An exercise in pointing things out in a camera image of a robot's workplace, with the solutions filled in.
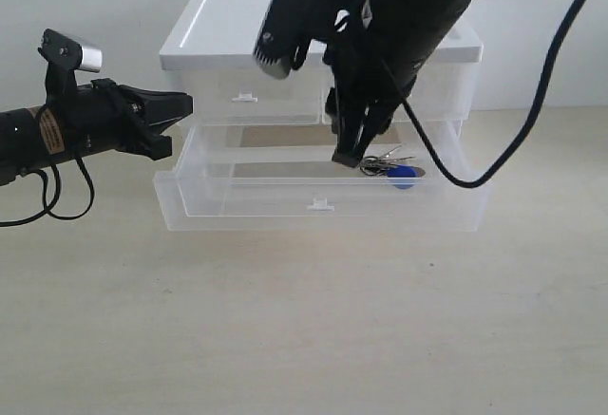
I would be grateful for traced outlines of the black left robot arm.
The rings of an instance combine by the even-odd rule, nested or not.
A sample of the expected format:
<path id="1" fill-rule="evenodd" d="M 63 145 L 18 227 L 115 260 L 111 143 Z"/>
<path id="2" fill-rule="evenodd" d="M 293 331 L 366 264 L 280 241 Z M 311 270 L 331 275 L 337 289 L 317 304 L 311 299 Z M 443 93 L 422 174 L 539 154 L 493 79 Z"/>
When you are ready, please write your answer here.
<path id="1" fill-rule="evenodd" d="M 162 160 L 172 155 L 163 133 L 193 114 L 183 92 L 149 91 L 109 79 L 80 85 L 46 108 L 1 114 L 1 184 L 37 169 L 106 151 Z"/>

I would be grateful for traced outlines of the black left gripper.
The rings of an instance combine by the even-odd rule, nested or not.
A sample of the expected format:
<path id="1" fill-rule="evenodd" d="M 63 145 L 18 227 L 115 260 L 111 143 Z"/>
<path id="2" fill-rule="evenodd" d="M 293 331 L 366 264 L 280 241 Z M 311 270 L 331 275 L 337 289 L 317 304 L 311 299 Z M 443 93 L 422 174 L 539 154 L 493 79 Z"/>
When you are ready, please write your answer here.
<path id="1" fill-rule="evenodd" d="M 183 92 L 151 91 L 108 79 L 75 86 L 59 96 L 61 157 L 116 150 L 162 160 L 172 155 L 163 132 L 193 114 L 193 98 Z"/>

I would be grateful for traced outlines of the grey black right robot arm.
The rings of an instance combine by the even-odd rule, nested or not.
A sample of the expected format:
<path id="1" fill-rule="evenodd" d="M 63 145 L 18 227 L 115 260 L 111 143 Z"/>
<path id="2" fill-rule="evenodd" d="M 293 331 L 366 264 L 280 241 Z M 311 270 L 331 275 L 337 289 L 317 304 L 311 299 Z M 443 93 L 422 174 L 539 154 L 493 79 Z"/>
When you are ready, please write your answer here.
<path id="1" fill-rule="evenodd" d="M 433 51 L 472 0 L 351 0 L 345 26 L 326 45 L 324 61 L 334 86 L 326 101 L 337 145 L 332 161 L 357 166 L 371 141 L 384 133 Z M 551 42 L 530 116 L 515 140 L 490 166 L 495 173 L 535 123 L 557 54 L 586 0 L 574 0 Z"/>

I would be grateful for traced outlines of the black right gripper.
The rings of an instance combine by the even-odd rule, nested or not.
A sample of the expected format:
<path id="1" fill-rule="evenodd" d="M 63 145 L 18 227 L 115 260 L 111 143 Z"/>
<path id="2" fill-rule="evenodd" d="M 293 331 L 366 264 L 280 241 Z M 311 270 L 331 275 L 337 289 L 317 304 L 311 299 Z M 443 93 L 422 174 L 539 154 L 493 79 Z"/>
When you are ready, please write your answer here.
<path id="1" fill-rule="evenodd" d="M 327 116 L 337 137 L 332 161 L 354 168 L 373 139 L 390 127 L 400 105 L 397 94 L 409 96 L 417 78 L 392 85 L 375 54 L 347 30 L 327 44 L 323 62 L 333 75 L 327 97 Z"/>

